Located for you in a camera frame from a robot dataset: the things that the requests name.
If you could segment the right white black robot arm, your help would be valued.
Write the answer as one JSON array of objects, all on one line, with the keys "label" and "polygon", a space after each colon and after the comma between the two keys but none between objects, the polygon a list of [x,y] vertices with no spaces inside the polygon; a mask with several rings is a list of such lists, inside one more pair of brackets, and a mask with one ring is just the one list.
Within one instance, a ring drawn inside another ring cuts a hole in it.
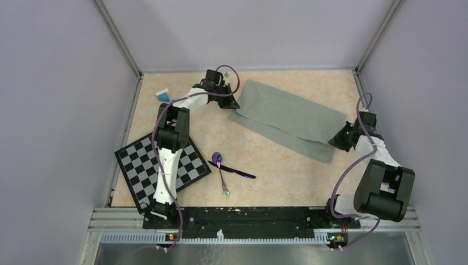
[{"label": "right white black robot arm", "polygon": [[323,213],[323,219],[330,227],[339,227],[346,218],[400,222],[406,215],[416,175],[392,158],[383,137],[375,131],[376,123],[374,113],[359,111],[355,122],[346,122],[329,140],[329,144],[339,150],[355,149],[362,155],[343,172],[338,185],[353,167],[361,162],[366,164],[353,194],[339,195],[338,188],[333,189],[328,209]]}]

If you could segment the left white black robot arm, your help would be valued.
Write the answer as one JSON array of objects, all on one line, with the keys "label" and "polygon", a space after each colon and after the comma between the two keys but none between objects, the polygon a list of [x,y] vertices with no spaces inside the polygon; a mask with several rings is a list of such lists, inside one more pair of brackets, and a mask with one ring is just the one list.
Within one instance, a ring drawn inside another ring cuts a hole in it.
[{"label": "left white black robot arm", "polygon": [[227,74],[207,70],[205,77],[193,85],[189,92],[170,103],[161,104],[155,128],[151,134],[151,144],[158,161],[158,179],[149,213],[163,228],[170,228],[177,221],[176,179],[178,163],[182,151],[189,145],[190,115],[210,102],[216,102],[220,109],[239,109],[240,105],[233,94],[240,87],[236,73],[237,87],[232,90],[227,82]]}]

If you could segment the grey cloth napkin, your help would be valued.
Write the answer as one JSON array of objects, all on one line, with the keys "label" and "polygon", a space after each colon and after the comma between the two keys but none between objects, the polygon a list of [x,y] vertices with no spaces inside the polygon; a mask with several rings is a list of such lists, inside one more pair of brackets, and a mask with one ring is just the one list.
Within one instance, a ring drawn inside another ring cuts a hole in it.
[{"label": "grey cloth napkin", "polygon": [[346,114],[284,90],[249,79],[228,120],[301,155],[331,163],[329,144]]}]

